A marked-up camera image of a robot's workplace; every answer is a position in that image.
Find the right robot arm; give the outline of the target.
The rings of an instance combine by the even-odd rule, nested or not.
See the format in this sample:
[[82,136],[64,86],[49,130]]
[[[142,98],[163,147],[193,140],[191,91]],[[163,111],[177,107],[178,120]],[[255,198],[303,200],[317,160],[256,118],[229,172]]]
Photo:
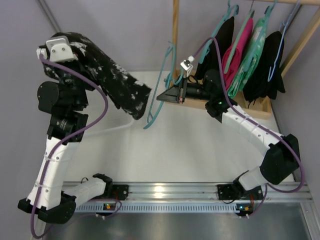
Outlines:
[[245,113],[236,101],[226,96],[226,89],[218,70],[207,71],[202,84],[183,79],[156,99],[182,104],[186,97],[204,97],[207,113],[221,124],[237,131],[263,156],[261,165],[239,175],[230,185],[233,196],[241,198],[253,189],[280,184],[295,170],[301,169],[298,139],[292,135],[274,132]]

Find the teal plastic hanger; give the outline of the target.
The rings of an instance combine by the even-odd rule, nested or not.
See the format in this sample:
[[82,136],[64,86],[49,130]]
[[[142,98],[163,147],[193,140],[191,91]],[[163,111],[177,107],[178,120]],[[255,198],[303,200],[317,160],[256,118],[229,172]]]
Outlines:
[[[159,75],[157,78],[157,82],[156,82],[155,88],[153,90],[153,95],[152,95],[150,106],[149,106],[147,116],[146,116],[146,124],[143,127],[143,130],[147,130],[153,125],[153,123],[156,121],[156,119],[157,119],[157,117],[158,117],[159,113],[161,112],[162,107],[164,105],[164,101],[160,100],[160,103],[158,104],[156,110],[153,111],[153,108],[154,108],[156,101],[157,101],[157,91],[159,89],[159,86],[163,86],[164,89],[167,90],[169,88],[170,82],[173,77],[175,63],[176,63],[177,49],[176,49],[176,45],[173,42],[169,41],[169,44],[170,44],[170,46],[166,49],[166,52],[164,54],[164,58],[163,58],[163,61],[161,64],[161,68],[160,68],[160,72],[159,72]],[[167,62],[167,58],[169,57],[170,54],[172,54],[170,71],[169,71],[167,77],[163,80],[163,83],[161,83],[164,68],[165,68],[165,63]]]

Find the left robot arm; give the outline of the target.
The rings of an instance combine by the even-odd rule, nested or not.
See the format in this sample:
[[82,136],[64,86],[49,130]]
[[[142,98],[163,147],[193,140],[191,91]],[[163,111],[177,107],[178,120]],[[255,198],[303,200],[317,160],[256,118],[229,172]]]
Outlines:
[[[96,173],[70,190],[63,190],[63,183],[76,149],[86,130],[96,125],[107,113],[109,101],[102,89],[92,80],[62,64],[41,58],[49,67],[71,74],[80,82],[75,86],[46,81],[37,91],[38,108],[51,115],[41,167],[31,192],[18,202],[18,209],[47,224],[67,223],[80,205],[96,197],[108,197],[113,180],[105,174]],[[104,101],[101,115],[87,123],[88,114],[82,111],[88,106],[85,85],[98,91]]]

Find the black white patterned trousers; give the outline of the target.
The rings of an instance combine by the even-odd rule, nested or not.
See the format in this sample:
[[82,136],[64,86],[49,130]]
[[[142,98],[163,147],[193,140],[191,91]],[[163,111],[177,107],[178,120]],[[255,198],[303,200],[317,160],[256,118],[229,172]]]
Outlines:
[[62,62],[96,85],[101,86],[117,109],[123,109],[139,120],[146,111],[151,88],[133,77],[104,53],[93,41],[81,33],[58,32],[53,38],[66,37],[77,60]]

